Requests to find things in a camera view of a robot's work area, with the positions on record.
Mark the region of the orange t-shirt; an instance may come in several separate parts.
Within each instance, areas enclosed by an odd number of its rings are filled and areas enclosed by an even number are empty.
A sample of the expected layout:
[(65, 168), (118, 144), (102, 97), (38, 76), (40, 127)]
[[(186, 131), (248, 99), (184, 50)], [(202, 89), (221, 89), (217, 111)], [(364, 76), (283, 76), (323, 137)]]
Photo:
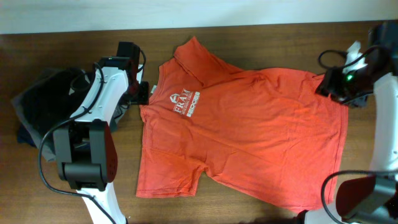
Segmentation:
[(136, 195), (193, 196), (202, 173), (293, 212), (331, 203), (348, 109), (315, 90), (322, 78), (289, 68), (242, 70), (197, 39), (159, 68), (141, 107)]

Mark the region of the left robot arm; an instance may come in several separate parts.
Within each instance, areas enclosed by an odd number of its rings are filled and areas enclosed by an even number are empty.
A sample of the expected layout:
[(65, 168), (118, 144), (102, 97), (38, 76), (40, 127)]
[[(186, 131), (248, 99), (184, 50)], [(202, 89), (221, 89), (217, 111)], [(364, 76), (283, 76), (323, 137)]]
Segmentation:
[(58, 175), (68, 182), (71, 196), (81, 197), (93, 223), (127, 223), (113, 181), (118, 155), (111, 124), (132, 105), (149, 102), (149, 84), (142, 76), (146, 56), (133, 42), (120, 42), (115, 56), (93, 65), (90, 89), (74, 113), (53, 127)]

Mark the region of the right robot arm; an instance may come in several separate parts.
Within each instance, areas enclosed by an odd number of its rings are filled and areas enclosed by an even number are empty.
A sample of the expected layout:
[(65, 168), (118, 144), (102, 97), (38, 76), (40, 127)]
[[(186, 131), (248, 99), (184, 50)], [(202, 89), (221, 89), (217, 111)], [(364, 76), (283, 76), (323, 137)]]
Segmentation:
[(368, 47), (336, 51), (343, 65), (326, 70), (316, 93), (350, 108), (374, 99), (375, 131), (366, 170), (348, 169), (326, 177), (321, 207), (300, 212), (295, 223), (397, 223), (397, 21), (373, 27)]

